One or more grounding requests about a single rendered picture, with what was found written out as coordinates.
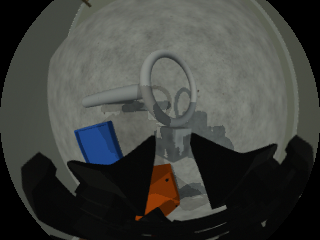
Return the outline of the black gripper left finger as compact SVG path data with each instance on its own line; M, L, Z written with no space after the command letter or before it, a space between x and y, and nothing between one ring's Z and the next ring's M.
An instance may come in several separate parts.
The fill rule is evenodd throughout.
M117 193L120 199L137 213L136 216L144 217L155 153L155 136L149 136L139 147L132 149L132 152L113 164L88 164L69 160L67 165L80 183Z

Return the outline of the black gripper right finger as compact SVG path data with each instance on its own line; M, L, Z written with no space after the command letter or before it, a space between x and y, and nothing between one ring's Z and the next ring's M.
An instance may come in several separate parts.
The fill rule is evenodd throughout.
M195 163L203 179L209 204L212 209L215 209L223 207L224 200L227 200L243 183L249 171L271 159L279 145L272 143L267 147L264 145L260 149L237 153L192 132L189 147L192 149Z

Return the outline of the grey metal ring with tab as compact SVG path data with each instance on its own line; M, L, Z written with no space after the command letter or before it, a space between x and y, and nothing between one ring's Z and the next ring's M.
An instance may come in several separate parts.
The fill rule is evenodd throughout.
M188 105L187 111L185 111L184 116L179 117L179 119L173 119L165 115L159 104L153 96L151 88L151 75L153 65L155 65L156 60L161 59L161 57L167 57L176 61L184 72L187 73L189 81L189 95L191 95L191 103ZM149 113L159 123L167 125L167 127L157 127L156 132L156 156L164 157L165 160L175 161L187 157L189 153L189 145L191 145L191 133L192 128L183 128L181 125L187 123L191 119L193 112L195 112L197 93L196 93L196 80L193 77L191 68L185 63L183 57L177 55L173 51L168 51L168 49L160 49L160 51L151 52L151 55L144 59L143 64L141 64L140 69L140 79L139 79L141 96L145 107L147 107Z

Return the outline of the blue tray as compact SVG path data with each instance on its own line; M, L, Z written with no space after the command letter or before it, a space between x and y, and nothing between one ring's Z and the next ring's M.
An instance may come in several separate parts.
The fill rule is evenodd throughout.
M113 131L112 121L75 129L75 135L85 163L107 165L123 157Z

